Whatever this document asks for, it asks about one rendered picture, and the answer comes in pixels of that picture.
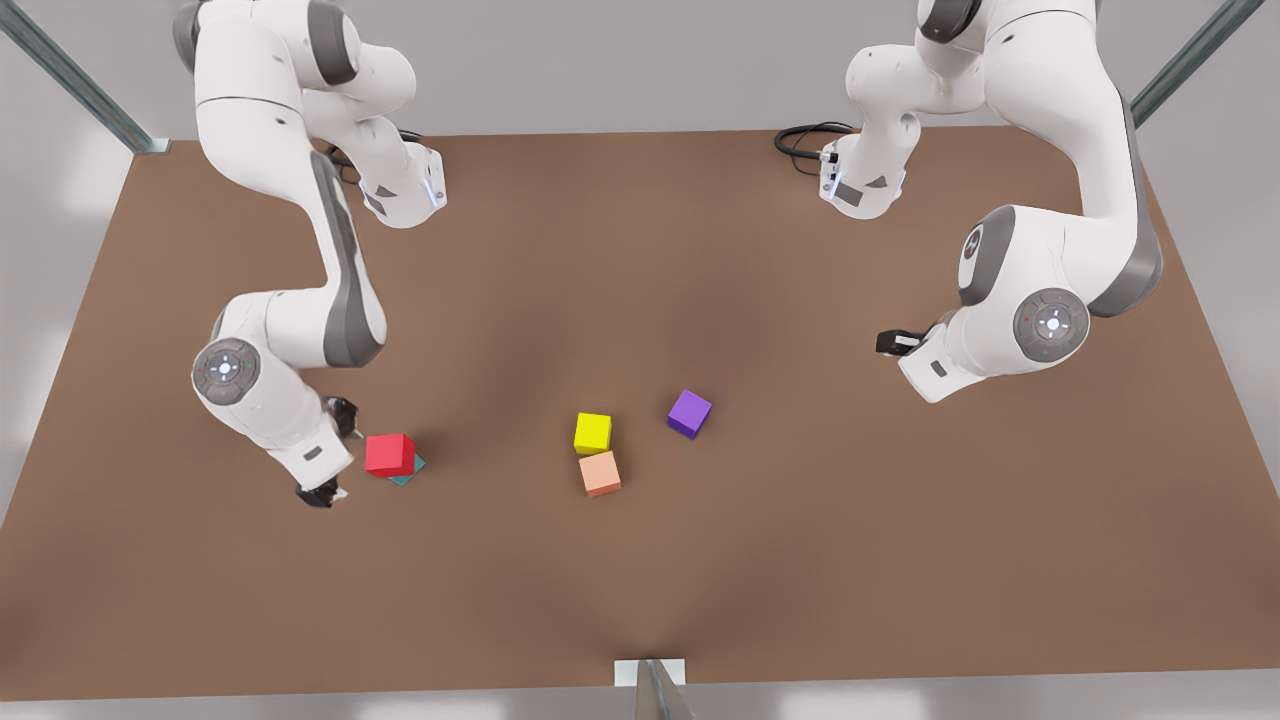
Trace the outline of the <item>red wooden cube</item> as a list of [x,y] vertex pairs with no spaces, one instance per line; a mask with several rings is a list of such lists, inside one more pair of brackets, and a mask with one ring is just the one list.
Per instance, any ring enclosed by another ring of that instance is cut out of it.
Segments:
[[412,470],[415,442],[406,434],[367,436],[364,469],[374,477],[402,475]]

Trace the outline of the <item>purple wooden cube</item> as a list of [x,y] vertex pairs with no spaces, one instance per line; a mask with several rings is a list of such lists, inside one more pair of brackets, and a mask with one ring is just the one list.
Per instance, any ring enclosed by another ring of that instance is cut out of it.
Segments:
[[682,389],[673,407],[667,416],[667,427],[681,436],[695,439],[703,428],[712,409],[712,402],[695,395],[690,389]]

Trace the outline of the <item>orange wooden cube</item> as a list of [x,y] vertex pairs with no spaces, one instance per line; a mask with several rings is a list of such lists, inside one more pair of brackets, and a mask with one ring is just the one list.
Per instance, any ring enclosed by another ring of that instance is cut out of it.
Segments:
[[588,497],[594,498],[621,489],[622,480],[612,451],[582,456],[579,466]]

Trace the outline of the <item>silver frame post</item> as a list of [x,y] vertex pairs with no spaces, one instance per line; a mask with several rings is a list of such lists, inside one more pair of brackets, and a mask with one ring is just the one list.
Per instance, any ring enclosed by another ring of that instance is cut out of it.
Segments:
[[1142,127],[1266,1],[1222,0],[1130,101],[1134,127]]
[[0,31],[131,152],[148,155],[169,151],[169,138],[156,138],[146,132],[15,0],[0,0]]
[[681,692],[684,659],[616,660],[613,667],[614,685],[635,689],[635,720],[695,720]]

